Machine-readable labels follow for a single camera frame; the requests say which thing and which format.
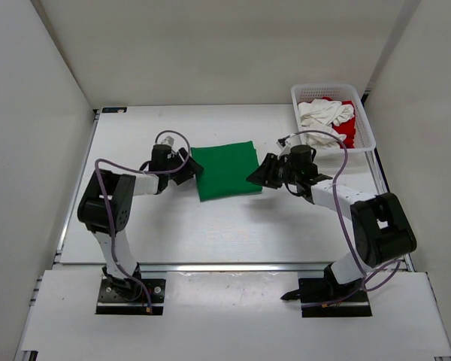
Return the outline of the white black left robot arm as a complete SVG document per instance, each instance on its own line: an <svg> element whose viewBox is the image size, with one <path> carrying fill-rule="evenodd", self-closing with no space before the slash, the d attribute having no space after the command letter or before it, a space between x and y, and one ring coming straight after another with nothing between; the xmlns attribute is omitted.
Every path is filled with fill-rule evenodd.
<svg viewBox="0 0 451 361"><path fill-rule="evenodd" d="M110 288L125 301L150 297L126 236L133 198L157 196L170 181L180 185L203 172L204 167L185 148L176 151L167 144L154 145L151 159L125 174L95 166L77 217L100 245L106 262L102 271Z"/></svg>

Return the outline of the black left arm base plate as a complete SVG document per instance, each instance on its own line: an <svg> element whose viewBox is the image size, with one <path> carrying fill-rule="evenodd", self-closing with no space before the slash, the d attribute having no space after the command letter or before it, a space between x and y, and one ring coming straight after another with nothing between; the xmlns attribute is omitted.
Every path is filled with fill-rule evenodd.
<svg viewBox="0 0 451 361"><path fill-rule="evenodd" d="M108 279L102 278L95 307L98 315L162 316L165 301L166 279L149 278L144 284L150 294L151 305L140 286L119 290Z"/></svg>

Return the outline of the white t shirt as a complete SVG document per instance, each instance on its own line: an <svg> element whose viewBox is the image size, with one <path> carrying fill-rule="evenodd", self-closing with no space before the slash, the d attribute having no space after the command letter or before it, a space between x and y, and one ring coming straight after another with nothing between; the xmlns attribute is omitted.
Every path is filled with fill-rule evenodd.
<svg viewBox="0 0 451 361"><path fill-rule="evenodd" d="M343 142L346 136L340 135L333 130L331 123L336 118L342 121L348 121L352 111L346 111L345 108L346 107L342 105L342 101L335 101L327 97L314 99L311 102L298 103L298 115L301 129L321 131L321 133L313 132L302 134L304 143L316 149L339 148L340 145L336 140L328 135L322 134L322 132L331 134Z"/></svg>

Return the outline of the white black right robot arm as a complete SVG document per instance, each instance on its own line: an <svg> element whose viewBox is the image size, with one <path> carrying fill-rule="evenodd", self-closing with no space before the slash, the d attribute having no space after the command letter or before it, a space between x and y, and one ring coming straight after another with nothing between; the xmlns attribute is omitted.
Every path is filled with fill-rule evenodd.
<svg viewBox="0 0 451 361"><path fill-rule="evenodd" d="M417 247L416 238L398 197L394 193L372 195L338 183L338 177L319 172L316 151L309 146L293 147L277 156L269 153L247 176L249 183L287 191L312 205L335 211L339 224L350 220L353 230L343 231L348 253L327 265L316 285L299 287L282 296L299 299L307 307L338 304L360 291L369 292L368 282Z"/></svg>

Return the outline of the green t shirt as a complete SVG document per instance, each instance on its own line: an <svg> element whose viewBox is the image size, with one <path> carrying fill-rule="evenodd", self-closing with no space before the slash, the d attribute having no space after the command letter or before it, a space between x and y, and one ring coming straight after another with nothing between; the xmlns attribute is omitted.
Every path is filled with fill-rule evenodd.
<svg viewBox="0 0 451 361"><path fill-rule="evenodd" d="M252 141L213 147L193 147L192 158L204 168L204 171L196 177L201 202L262 191L262 186L246 180L259 167L256 148Z"/></svg>

